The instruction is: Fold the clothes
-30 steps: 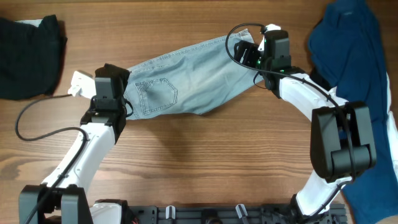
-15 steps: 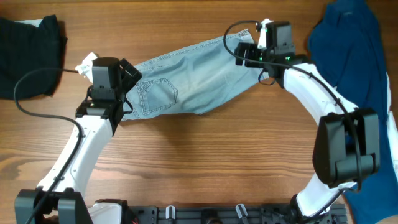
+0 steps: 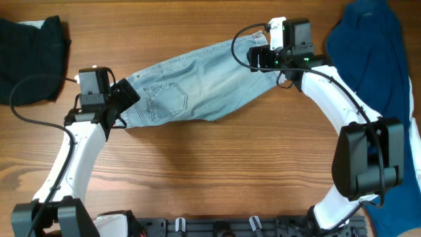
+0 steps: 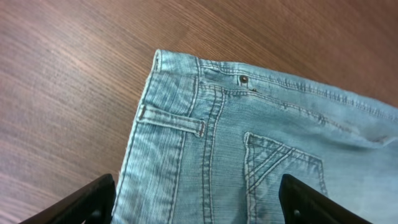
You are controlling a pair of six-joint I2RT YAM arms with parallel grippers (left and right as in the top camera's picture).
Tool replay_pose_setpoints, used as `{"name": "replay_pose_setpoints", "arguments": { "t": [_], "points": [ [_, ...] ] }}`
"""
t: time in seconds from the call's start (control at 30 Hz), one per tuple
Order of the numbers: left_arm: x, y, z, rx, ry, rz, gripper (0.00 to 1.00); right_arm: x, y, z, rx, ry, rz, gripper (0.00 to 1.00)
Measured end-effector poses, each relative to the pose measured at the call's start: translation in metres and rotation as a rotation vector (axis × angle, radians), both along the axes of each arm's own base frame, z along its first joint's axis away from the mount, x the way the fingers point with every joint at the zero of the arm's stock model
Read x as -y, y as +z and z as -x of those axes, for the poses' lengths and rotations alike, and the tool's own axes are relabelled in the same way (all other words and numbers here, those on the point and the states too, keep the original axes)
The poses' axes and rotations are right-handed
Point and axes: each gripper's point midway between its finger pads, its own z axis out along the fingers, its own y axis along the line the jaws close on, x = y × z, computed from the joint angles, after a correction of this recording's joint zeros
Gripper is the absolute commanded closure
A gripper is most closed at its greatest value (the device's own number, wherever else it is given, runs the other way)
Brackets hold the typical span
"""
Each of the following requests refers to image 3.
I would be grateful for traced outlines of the light blue denim shorts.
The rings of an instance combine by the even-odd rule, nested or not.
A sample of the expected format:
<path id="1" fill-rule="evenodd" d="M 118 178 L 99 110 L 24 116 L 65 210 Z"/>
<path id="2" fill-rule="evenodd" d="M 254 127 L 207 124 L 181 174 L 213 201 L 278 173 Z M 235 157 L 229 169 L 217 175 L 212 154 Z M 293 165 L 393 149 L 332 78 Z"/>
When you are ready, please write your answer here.
<path id="1" fill-rule="evenodd" d="M 119 125 L 159 126 L 181 120 L 214 121 L 276 86 L 277 72 L 241 66 L 252 47 L 266 45 L 262 32 L 224 41 L 155 64 L 127 77 L 140 100 Z"/>

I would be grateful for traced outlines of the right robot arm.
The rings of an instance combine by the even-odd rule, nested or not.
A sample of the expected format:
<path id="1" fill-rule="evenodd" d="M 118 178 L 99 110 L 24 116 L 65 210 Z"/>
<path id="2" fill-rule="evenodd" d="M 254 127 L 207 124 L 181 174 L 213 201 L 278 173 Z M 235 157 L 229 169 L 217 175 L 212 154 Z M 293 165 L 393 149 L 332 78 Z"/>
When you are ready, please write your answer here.
<path id="1" fill-rule="evenodd" d="M 316 55 L 306 18 L 273 18 L 264 24 L 268 45 L 247 52 L 253 72 L 278 72 L 311 98 L 338 133 L 332 162 L 334 185 L 309 209 L 303 225 L 311 236 L 333 234 L 364 205 L 404 178 L 404 130 L 397 118 L 383 118 L 340 78 L 325 55 Z"/>

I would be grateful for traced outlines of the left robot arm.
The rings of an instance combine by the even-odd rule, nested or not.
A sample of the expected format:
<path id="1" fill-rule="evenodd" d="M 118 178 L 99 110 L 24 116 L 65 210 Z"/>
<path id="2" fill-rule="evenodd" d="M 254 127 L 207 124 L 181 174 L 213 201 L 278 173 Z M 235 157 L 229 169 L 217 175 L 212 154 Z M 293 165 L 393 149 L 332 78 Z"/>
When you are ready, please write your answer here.
<path id="1" fill-rule="evenodd" d="M 51 171 L 30 203 L 15 205 L 15 236 L 46 236 L 59 224 L 57 236 L 137 236 L 141 225 L 131 211 L 113 211 L 92 219 L 84 205 L 95 160 L 113 129 L 127 128 L 122 113 L 140 96 L 125 79 L 116 80 L 108 67 L 83 68 L 75 82 L 81 92 L 58 126 L 64 132 Z"/>

